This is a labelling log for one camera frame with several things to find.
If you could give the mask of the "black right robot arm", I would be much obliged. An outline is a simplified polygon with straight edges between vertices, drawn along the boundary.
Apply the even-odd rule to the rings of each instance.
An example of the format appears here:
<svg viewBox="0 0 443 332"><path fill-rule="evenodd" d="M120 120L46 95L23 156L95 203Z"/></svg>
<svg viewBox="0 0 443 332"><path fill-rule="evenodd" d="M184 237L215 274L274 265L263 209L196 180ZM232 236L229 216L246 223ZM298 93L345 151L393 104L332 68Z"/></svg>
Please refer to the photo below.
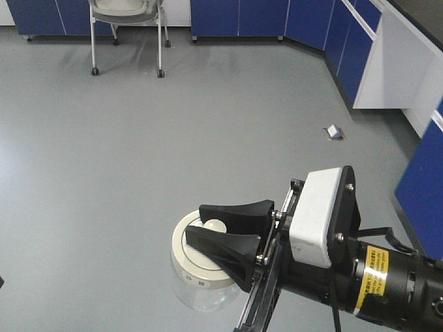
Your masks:
<svg viewBox="0 0 443 332"><path fill-rule="evenodd" d="M186 241L216 263L248 302L238 331L265 331L280 293L290 291L339 313L397 331L442 330L442 262L402 244L391 228L363 229L349 165L292 180L281 210L273 201L201 205L203 223Z"/></svg>

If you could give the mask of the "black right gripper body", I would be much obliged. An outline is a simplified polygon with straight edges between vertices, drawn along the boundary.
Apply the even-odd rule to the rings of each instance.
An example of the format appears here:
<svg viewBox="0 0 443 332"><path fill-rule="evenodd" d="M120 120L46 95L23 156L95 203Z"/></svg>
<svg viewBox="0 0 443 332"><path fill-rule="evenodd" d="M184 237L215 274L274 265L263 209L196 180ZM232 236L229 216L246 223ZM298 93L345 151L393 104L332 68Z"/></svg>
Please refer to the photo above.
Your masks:
<svg viewBox="0 0 443 332"><path fill-rule="evenodd" d="M293 259L289 228L305 181L292 180L274 234L273 251L261 279L255 282L236 331L266 331L282 290L287 290L331 307L336 331L341 330L339 312L351 299L347 285L352 281L354 255L350 242L356 239L360 215L355 179L341 178L327 233L329 268L319 268Z"/></svg>

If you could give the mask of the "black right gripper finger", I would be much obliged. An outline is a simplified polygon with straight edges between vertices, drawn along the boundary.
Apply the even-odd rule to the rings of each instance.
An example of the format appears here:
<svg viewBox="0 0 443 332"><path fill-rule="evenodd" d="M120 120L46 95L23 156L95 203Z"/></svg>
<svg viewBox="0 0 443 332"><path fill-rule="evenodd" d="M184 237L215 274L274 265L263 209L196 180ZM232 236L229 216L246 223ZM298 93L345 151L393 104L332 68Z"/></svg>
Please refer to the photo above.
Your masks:
<svg viewBox="0 0 443 332"><path fill-rule="evenodd" d="M272 226L274 202L263 200L244 205L200 205L199 216L203 223L218 219L229 234L254 234L267 237Z"/></svg>
<svg viewBox="0 0 443 332"><path fill-rule="evenodd" d="M262 249L258 234L230 234L189 225L186 242L214 261L242 289L249 293L257 254Z"/></svg>

